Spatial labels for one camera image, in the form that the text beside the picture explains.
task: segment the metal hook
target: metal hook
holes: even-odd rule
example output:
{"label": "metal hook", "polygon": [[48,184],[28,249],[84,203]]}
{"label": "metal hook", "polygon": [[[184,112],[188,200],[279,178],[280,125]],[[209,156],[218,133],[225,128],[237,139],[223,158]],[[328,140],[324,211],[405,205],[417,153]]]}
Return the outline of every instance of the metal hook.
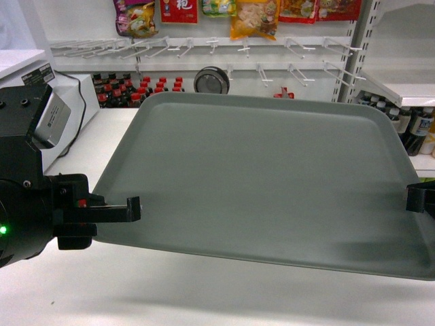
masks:
{"label": "metal hook", "polygon": [[330,63],[330,62],[328,62],[328,61],[325,61],[325,60],[324,60],[324,64],[325,64],[325,65],[324,65],[324,71],[325,71],[326,73],[330,74],[331,76],[335,77],[337,80],[339,80],[340,82],[342,82],[342,83],[345,84],[346,86],[349,86],[349,87],[351,87],[351,86],[355,86],[355,83],[353,83],[353,84],[349,84],[349,83],[345,82],[342,78],[339,78],[338,76],[336,76],[336,75],[334,75],[333,73],[329,72],[329,71],[328,71],[328,65],[333,66],[335,69],[338,69],[338,70],[341,71],[342,73],[345,73],[345,74],[347,74],[347,75],[349,75],[349,76],[352,76],[352,77],[355,78],[355,79],[366,80],[366,78],[364,78],[364,77],[359,77],[359,76],[357,76],[357,75],[354,75],[354,74],[352,74],[352,73],[350,73],[350,72],[348,72],[348,71],[346,71],[346,70],[344,70],[344,69],[342,69],[342,68],[340,68],[340,67],[338,67],[338,66],[336,66],[336,65],[334,65],[334,64],[332,64],[332,63]]}
{"label": "metal hook", "polygon": [[249,58],[249,49],[250,47],[247,45],[247,37],[243,39],[243,48],[238,49],[237,51],[244,51],[246,53],[246,57]]}
{"label": "metal hook", "polygon": [[186,51],[184,51],[181,54],[177,54],[178,58],[181,58],[184,54],[188,53],[193,47],[193,38],[191,37],[187,37],[186,40],[179,46],[177,46],[176,48],[168,48],[168,51],[179,51],[183,46],[187,46]]}
{"label": "metal hook", "polygon": [[260,63],[257,64],[256,71],[258,71],[258,73],[260,74],[261,81],[263,82],[264,87],[268,87],[269,86],[268,83],[273,82],[273,79],[267,78],[266,73],[264,72],[264,69],[261,67]]}
{"label": "metal hook", "polygon": [[[296,70],[298,73],[299,73],[299,75],[300,76],[302,76],[302,79],[301,78],[299,78],[298,76],[297,76],[297,74],[295,74],[293,71],[294,70]],[[315,82],[315,79],[308,79],[299,69],[297,69],[294,65],[292,65],[292,64],[289,64],[289,66],[288,66],[288,69],[287,69],[287,71],[288,72],[290,72],[292,75],[293,75],[293,77],[295,77],[296,78],[296,80],[298,81],[298,82],[300,82],[304,87],[307,87],[308,86],[308,84],[306,84],[306,83],[304,83],[304,82]]]}
{"label": "metal hook", "polygon": [[215,49],[218,47],[219,40],[217,37],[212,37],[210,41],[206,41],[205,43],[211,45],[210,54],[213,55],[215,53]]}
{"label": "metal hook", "polygon": [[160,53],[162,53],[163,51],[166,51],[166,50],[169,49],[169,42],[168,42],[169,37],[165,36],[162,40],[166,43],[166,46],[165,46],[163,49],[161,49],[161,50],[159,50],[159,51],[153,53],[153,54],[150,55],[150,56],[145,56],[146,58],[153,58],[153,57],[159,55]]}
{"label": "metal hook", "polygon": [[311,51],[311,50],[315,50],[315,48],[308,48],[307,46],[302,45],[301,43],[295,41],[294,39],[292,39],[291,37],[286,37],[285,38],[285,43],[284,43],[284,47],[286,47],[287,49],[290,50],[291,53],[295,54],[298,58],[300,58],[301,60],[303,58],[305,58],[304,55],[297,53],[296,51],[294,51],[291,46],[291,43],[295,43],[297,46],[301,47],[303,50],[306,51]]}
{"label": "metal hook", "polygon": [[[338,46],[344,47],[345,49],[347,49],[348,53],[342,52],[342,51],[338,51],[338,50],[335,50],[335,49],[332,49],[332,48],[329,48],[330,44],[328,44],[328,42],[332,42],[332,43],[335,43]],[[325,37],[324,38],[324,48],[328,49],[330,51],[336,52],[338,54],[341,54],[342,56],[346,56],[346,57],[352,56],[353,52],[361,51],[362,50],[362,48],[353,48],[353,47],[348,46],[347,44],[341,43],[341,42],[339,42],[336,39],[333,39],[331,37]]]}

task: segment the soy sauce bottle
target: soy sauce bottle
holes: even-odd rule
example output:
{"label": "soy sauce bottle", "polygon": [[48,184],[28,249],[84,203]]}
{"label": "soy sauce bottle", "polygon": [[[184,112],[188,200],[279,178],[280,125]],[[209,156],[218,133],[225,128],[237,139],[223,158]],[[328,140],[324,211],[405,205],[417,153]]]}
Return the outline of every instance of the soy sauce bottle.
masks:
{"label": "soy sauce bottle", "polygon": [[426,135],[434,118],[432,117],[433,107],[424,107],[418,113],[409,129],[409,135],[405,139],[404,146],[409,156],[416,156],[423,145]]}
{"label": "soy sauce bottle", "polygon": [[400,126],[399,112],[399,109],[393,107],[387,113],[387,117],[391,120],[395,131],[397,131]]}
{"label": "soy sauce bottle", "polygon": [[358,104],[369,105],[371,97],[372,97],[372,93],[364,92],[364,95],[358,100]]}
{"label": "soy sauce bottle", "polygon": [[411,107],[402,107],[399,112],[399,127],[397,133],[400,139],[403,140],[405,136],[406,129],[408,128],[409,122],[411,121]]}
{"label": "soy sauce bottle", "polygon": [[131,81],[131,74],[125,73],[123,75],[125,86],[127,87],[127,92],[131,95],[133,93],[136,93],[136,88],[133,86],[133,82]]}
{"label": "soy sauce bottle", "polygon": [[98,104],[100,107],[107,107],[107,95],[104,91],[104,86],[101,83],[95,86],[95,92],[97,93]]}
{"label": "soy sauce bottle", "polygon": [[126,99],[122,96],[120,85],[117,81],[111,82],[111,107],[128,107]]}

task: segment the cable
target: cable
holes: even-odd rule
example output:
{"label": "cable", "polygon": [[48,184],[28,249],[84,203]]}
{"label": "cable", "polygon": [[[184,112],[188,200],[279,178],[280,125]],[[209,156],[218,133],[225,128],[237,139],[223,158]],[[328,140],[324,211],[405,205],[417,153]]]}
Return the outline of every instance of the cable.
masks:
{"label": "cable", "polygon": [[75,79],[75,80],[78,81],[78,83],[79,83],[79,95],[80,95],[80,97],[82,98],[82,100],[83,100],[83,104],[84,104],[83,113],[82,113],[82,118],[81,118],[81,120],[80,120],[80,124],[79,124],[79,128],[78,128],[78,130],[77,130],[77,133],[75,134],[73,140],[68,144],[68,147],[66,148],[66,150],[64,151],[64,153],[62,153],[61,155],[59,155],[59,158],[63,158],[63,157],[65,157],[65,156],[69,153],[69,150],[70,150],[71,146],[75,143],[75,141],[76,141],[77,138],[79,137],[80,130],[82,129],[82,124],[83,124],[83,120],[84,120],[84,115],[86,114],[86,107],[87,107],[87,104],[86,104],[86,101],[85,101],[85,99],[84,99],[84,97],[83,97],[83,94],[82,94],[82,83],[81,83],[80,79],[78,79],[78,78],[76,78],[76,77],[73,77],[73,76],[70,76],[70,75],[67,75],[66,73],[61,73],[60,71],[57,71],[57,70],[55,70],[54,72],[55,72],[55,73],[58,73],[59,75],[65,76],[66,78]]}

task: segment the bottle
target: bottle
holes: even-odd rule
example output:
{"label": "bottle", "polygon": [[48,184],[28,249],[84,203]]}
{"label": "bottle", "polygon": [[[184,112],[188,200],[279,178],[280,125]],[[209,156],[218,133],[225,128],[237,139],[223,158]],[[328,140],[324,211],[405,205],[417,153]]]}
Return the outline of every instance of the bottle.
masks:
{"label": "bottle", "polygon": [[433,107],[424,107],[418,113],[409,130],[409,135],[405,139],[404,146],[409,156],[416,156],[419,153],[424,139],[429,133],[429,128],[434,118],[432,117]]}
{"label": "bottle", "polygon": [[184,88],[182,88],[182,85],[183,85],[182,83],[183,83],[182,81],[175,81],[174,87],[180,87],[181,91],[184,92]]}
{"label": "bottle", "polygon": [[123,77],[125,81],[125,86],[127,87],[127,92],[129,94],[136,93],[136,88],[133,86],[133,82],[131,81],[131,74],[125,73]]}
{"label": "bottle", "polygon": [[399,112],[400,124],[397,129],[397,133],[400,139],[403,139],[405,131],[408,128],[409,122],[411,120],[411,107],[402,107]]}
{"label": "bottle", "polygon": [[370,92],[364,92],[362,97],[358,100],[358,104],[362,105],[369,105],[370,104],[370,98],[372,97],[372,93]]}
{"label": "bottle", "polygon": [[382,113],[386,113],[386,109],[385,109],[385,102],[384,101],[378,101],[378,103],[376,103],[376,108],[382,112]]}
{"label": "bottle", "polygon": [[129,107],[140,107],[141,106],[141,95],[139,93],[132,93]]}
{"label": "bottle", "polygon": [[379,102],[379,96],[373,95],[372,97],[370,97],[370,103],[369,103],[369,105],[371,107],[376,107],[376,103],[378,103],[378,102]]}
{"label": "bottle", "polygon": [[145,87],[139,87],[137,89],[137,92],[141,96],[141,103],[149,96],[147,95],[147,90],[145,89]]}
{"label": "bottle", "polygon": [[130,94],[128,93],[127,87],[125,86],[125,81],[124,81],[124,79],[123,79],[123,78],[120,78],[120,79],[118,80],[118,83],[119,83],[119,85],[120,85],[120,90],[121,90],[121,94],[122,94],[122,96],[125,98],[125,100],[126,100],[127,102],[129,102],[129,100],[130,100]]}
{"label": "bottle", "polygon": [[107,107],[107,95],[102,83],[95,87],[95,92],[97,93],[98,104],[100,107]]}
{"label": "bottle", "polygon": [[168,88],[164,86],[164,82],[163,82],[163,81],[158,82],[158,83],[156,84],[156,88],[163,88],[163,90],[164,90],[165,92],[168,91]]}
{"label": "bottle", "polygon": [[111,82],[111,107],[128,107],[126,99],[123,98],[120,85],[117,81]]}
{"label": "bottle", "polygon": [[424,139],[423,145],[420,149],[420,154],[431,154],[435,148],[435,124],[432,123],[429,133]]}
{"label": "bottle", "polygon": [[399,109],[393,107],[387,113],[387,117],[391,120],[395,131],[397,131],[400,126],[399,112]]}
{"label": "bottle", "polygon": [[109,73],[109,81],[111,83],[118,81],[118,79],[116,78],[116,73],[114,73],[114,72]]}
{"label": "bottle", "polygon": [[104,91],[106,92],[107,96],[107,106],[106,107],[112,107],[111,106],[111,84],[108,78],[103,79],[103,86]]}

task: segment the red snack package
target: red snack package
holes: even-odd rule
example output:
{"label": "red snack package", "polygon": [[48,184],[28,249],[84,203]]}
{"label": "red snack package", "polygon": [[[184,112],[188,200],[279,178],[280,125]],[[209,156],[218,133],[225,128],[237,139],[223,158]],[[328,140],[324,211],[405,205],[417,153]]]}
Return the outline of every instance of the red snack package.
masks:
{"label": "red snack package", "polygon": [[280,22],[314,24],[317,0],[281,0]]}
{"label": "red snack package", "polygon": [[196,24],[198,22],[197,0],[160,0],[162,22]]}
{"label": "red snack package", "polygon": [[319,0],[317,20],[357,20],[362,0]]}

